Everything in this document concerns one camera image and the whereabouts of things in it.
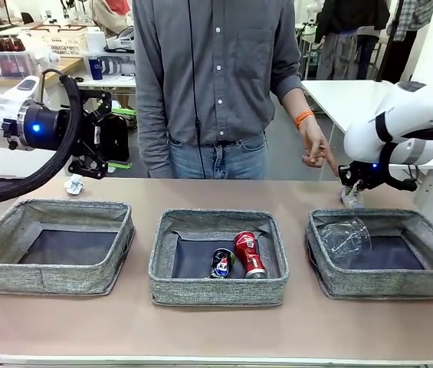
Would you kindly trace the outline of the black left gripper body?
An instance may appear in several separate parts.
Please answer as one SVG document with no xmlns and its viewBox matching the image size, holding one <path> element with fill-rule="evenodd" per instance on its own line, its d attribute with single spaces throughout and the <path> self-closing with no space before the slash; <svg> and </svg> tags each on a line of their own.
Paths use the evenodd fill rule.
<svg viewBox="0 0 433 368">
<path fill-rule="evenodd" d="M 44 105 L 30 101 L 26 111 L 19 114 L 17 120 L 16 143 L 17 150 L 47 150 L 57 151 L 70 121 L 70 108 L 61 106 L 52 110 Z M 96 110 L 82 111 L 80 127 L 75 135 L 68 153 L 70 156 L 102 157 L 100 149 L 100 125 L 102 106 Z"/>
</svg>

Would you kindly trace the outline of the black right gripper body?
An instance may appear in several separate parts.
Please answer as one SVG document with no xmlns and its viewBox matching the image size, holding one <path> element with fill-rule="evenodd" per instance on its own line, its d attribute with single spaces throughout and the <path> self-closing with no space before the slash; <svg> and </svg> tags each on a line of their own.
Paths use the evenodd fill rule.
<svg viewBox="0 0 433 368">
<path fill-rule="evenodd" d="M 348 165 L 350 165 L 354 176 L 354 184 L 356 182 L 363 182 L 364 189 L 374 189 L 392 180 L 389 168 L 383 168 L 378 163 L 352 161 Z"/>
</svg>

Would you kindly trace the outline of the person's left hand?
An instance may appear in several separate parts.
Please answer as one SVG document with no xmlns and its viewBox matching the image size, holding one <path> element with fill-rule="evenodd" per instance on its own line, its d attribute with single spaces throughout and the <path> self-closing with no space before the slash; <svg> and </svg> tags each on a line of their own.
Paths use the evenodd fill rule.
<svg viewBox="0 0 433 368">
<path fill-rule="evenodd" d="M 303 147 L 305 152 L 302 162 L 305 166 L 322 168 L 327 163 L 334 176 L 339 176 L 338 165 L 334 159 L 328 140 L 320 129 L 314 117 L 306 117 L 299 125 Z"/>
</svg>

